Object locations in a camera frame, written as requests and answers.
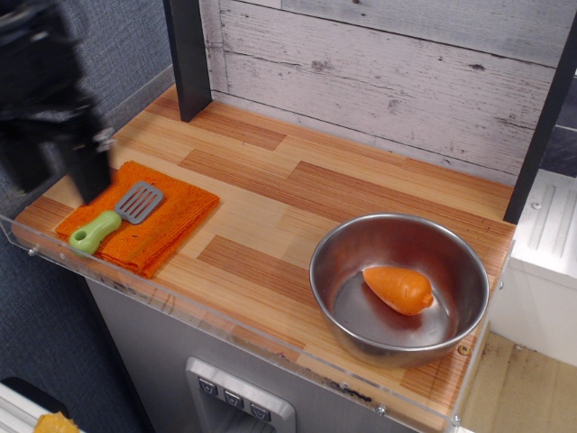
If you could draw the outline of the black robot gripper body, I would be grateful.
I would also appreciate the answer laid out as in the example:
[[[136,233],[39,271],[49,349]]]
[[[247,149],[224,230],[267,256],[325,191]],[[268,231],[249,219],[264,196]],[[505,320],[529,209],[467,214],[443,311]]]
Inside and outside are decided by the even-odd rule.
[[[114,145],[90,95],[74,37],[54,1],[1,3],[1,142],[69,138],[72,150]]]

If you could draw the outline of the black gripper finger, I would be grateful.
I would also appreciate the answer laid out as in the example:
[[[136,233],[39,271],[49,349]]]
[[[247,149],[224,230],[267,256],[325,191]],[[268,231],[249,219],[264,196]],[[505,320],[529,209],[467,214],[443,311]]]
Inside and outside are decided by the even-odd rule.
[[[63,171],[60,147],[68,136],[50,131],[1,129],[1,165],[13,184],[22,192],[37,189]]]
[[[69,154],[69,174],[85,204],[90,204],[111,184],[107,152],[88,146],[77,147]]]

